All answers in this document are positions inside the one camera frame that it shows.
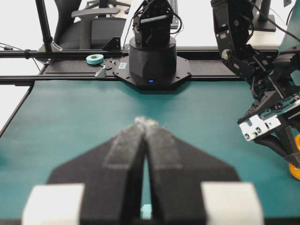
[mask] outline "black chair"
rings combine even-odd
[[[99,17],[120,12],[113,7],[79,10],[81,0],[55,0],[59,19],[54,41],[63,49],[102,49],[122,35],[126,19]]]

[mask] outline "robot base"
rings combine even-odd
[[[145,80],[129,71],[129,56],[117,61],[114,75],[141,90],[172,90],[177,88],[185,79],[191,76],[188,60],[177,56],[177,69],[175,75],[156,82]]]
[[[176,40],[168,45],[142,48],[130,40],[129,56],[118,61],[114,75],[143,90],[174,89],[191,76],[189,62],[177,56]]]

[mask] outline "monitor stand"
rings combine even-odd
[[[265,16],[268,16],[272,21],[275,22],[275,16],[270,15],[270,7],[271,7],[271,0],[263,0],[261,5],[261,11]],[[275,32],[276,27],[262,17],[260,14],[256,14],[253,20],[254,30],[259,31],[268,31],[268,32]]]

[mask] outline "teal table surface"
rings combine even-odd
[[[245,82],[187,82],[141,93],[122,82],[36,82],[0,139],[0,219],[21,218],[34,185],[51,170],[146,116],[177,137],[232,164],[255,184],[265,217],[300,216],[300,182],[266,147],[246,142],[236,121],[252,103]],[[150,203],[144,176],[142,205]]]

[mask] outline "green tape roll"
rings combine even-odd
[[[90,65],[100,64],[104,61],[104,55],[96,54],[86,57],[86,62]]]

